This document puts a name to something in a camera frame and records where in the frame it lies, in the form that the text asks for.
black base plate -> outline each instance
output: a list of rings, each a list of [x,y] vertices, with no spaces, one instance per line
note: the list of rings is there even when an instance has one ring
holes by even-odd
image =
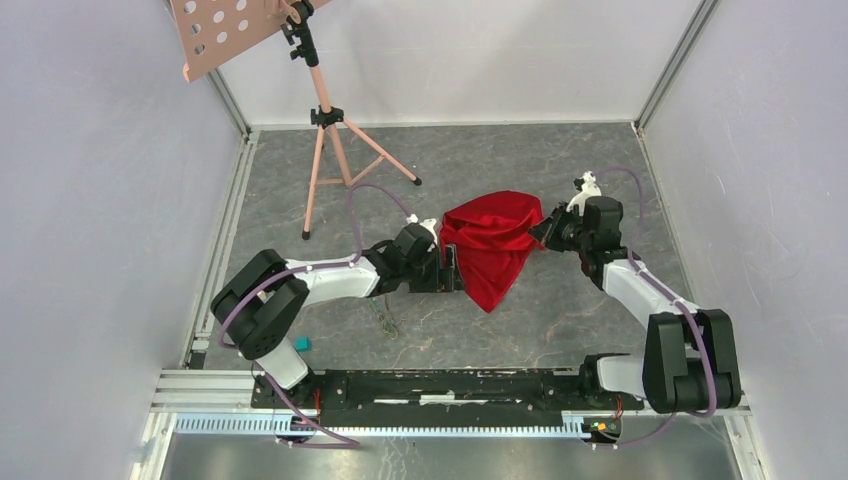
[[[320,390],[321,424],[335,427],[560,426],[563,410],[613,411],[617,396],[581,395],[571,369],[328,370],[317,373],[312,385]],[[486,403],[427,403],[426,395],[448,392],[456,400]],[[298,406],[315,408],[315,397]],[[644,408],[630,395],[621,398],[625,410]],[[389,399],[408,403],[375,403]],[[264,377],[257,378],[251,406],[286,408]]]

small green object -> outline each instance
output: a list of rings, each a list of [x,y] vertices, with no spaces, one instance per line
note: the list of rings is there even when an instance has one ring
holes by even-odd
[[[294,350],[296,352],[308,352],[312,350],[312,342],[309,341],[309,337],[297,337],[294,340]]]

tripod leg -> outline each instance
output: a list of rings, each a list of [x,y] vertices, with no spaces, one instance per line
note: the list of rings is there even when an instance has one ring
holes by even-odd
[[[350,185],[350,168],[347,166],[347,157],[345,157],[344,148],[342,148],[342,139],[339,137],[339,129],[336,128],[335,125],[330,125],[327,127],[327,130],[330,132],[330,140],[333,142],[333,150],[335,150],[336,158],[339,160],[339,168],[342,171],[342,178],[345,181],[345,185]]]
[[[306,198],[306,219],[303,223],[301,238],[309,240],[309,229],[312,225],[312,207],[315,204],[315,186],[318,183],[318,169],[321,167],[321,149],[324,147],[324,129],[318,128],[318,138],[315,140],[315,155],[312,157],[312,176],[309,179],[309,196]]]
[[[412,183],[414,183],[416,185],[421,185],[421,179],[418,178],[418,176],[416,176],[414,173],[410,172],[406,167],[403,166],[402,163],[397,161],[397,159],[395,157],[389,155],[389,152],[385,151],[383,149],[383,147],[381,147],[377,142],[372,140],[371,137],[369,137],[368,135],[365,134],[365,132],[360,130],[359,127],[356,126],[356,124],[354,124],[353,122],[351,122],[350,120],[348,120],[346,118],[344,119],[344,124],[347,125],[347,128],[349,128],[351,132],[355,133],[356,136],[361,138],[363,142],[370,145],[371,148],[376,150],[377,153],[379,153],[380,155],[386,157],[386,160],[392,162],[392,165],[394,165],[398,170],[400,170],[401,173],[403,173],[404,175],[409,177],[409,179],[412,180]]]

gray marble floor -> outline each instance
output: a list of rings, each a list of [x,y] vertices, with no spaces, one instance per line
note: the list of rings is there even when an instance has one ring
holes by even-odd
[[[354,174],[377,155],[350,132],[342,139]],[[656,189],[636,137],[626,124],[564,124],[381,128],[369,134],[413,169],[420,187],[390,164],[367,181],[400,195],[420,218],[441,217],[477,196],[516,190],[538,196],[545,214],[574,194],[572,180],[588,169],[626,165],[647,185],[645,232],[635,246],[651,271],[688,294]],[[354,250],[340,185],[318,188],[312,239],[301,240],[314,131],[262,132],[238,223],[228,278],[265,248],[284,258],[322,260]],[[322,176],[338,176],[327,146]],[[635,233],[638,196],[626,174],[599,178],[606,195],[625,205],[622,230]],[[394,238],[404,225],[394,203],[377,191],[357,192],[366,246]],[[400,333],[387,337],[368,302],[343,299],[304,309],[290,338],[308,336],[303,354],[315,369],[572,366],[598,352],[640,352],[645,332],[614,299],[580,272],[575,254],[534,252],[506,298],[490,313],[464,293],[389,295]],[[246,369],[232,351],[213,346],[207,369]]]

tripod stand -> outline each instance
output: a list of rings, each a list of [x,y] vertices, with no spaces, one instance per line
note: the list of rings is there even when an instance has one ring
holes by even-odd
[[[315,140],[315,154],[312,158],[312,176],[309,179],[309,196],[306,200],[306,216],[304,219],[302,234],[302,238],[304,240],[309,240],[310,228],[312,226],[312,209],[315,204],[315,187],[318,185],[336,183],[352,185],[358,182],[365,176],[365,174],[370,172],[383,160],[388,160],[392,165],[400,170],[401,173],[409,177],[415,185],[421,185],[421,179],[404,167],[403,164],[401,164],[395,157],[391,156],[389,152],[384,150],[383,147],[381,147],[371,137],[366,135],[365,132],[360,130],[356,124],[350,121],[350,119],[345,118],[344,111],[342,109],[332,106],[330,103],[330,97],[327,94],[327,87],[324,84],[324,77],[321,75],[321,68],[318,66],[318,52],[315,49],[315,43],[312,41],[312,32],[310,32],[309,25],[306,23],[307,19],[314,12],[314,9],[308,0],[295,2],[291,4],[291,7],[297,10],[300,17],[299,21],[295,21],[292,16],[288,16],[286,17],[286,23],[284,23],[280,28],[283,31],[283,35],[286,36],[286,40],[289,42],[289,45],[294,45],[295,37],[300,40],[300,45],[291,52],[291,59],[296,60],[297,58],[303,58],[306,61],[306,65],[309,67],[309,73],[312,74],[312,83],[315,84],[315,92],[318,94],[319,102],[318,111],[312,109],[310,114],[312,125],[318,126],[318,138]],[[351,177],[350,175],[350,168],[348,167],[344,148],[342,147],[342,142],[339,138],[339,131],[336,128],[336,123],[339,122],[346,125],[351,132],[361,138],[362,141],[367,143],[380,154],[376,160],[371,162],[370,165],[365,167],[362,172],[355,177]],[[327,134],[329,134],[330,141],[333,143],[333,150],[335,151],[336,158],[339,161],[342,178],[318,179],[318,170],[321,166],[321,151],[323,150],[325,135]]]

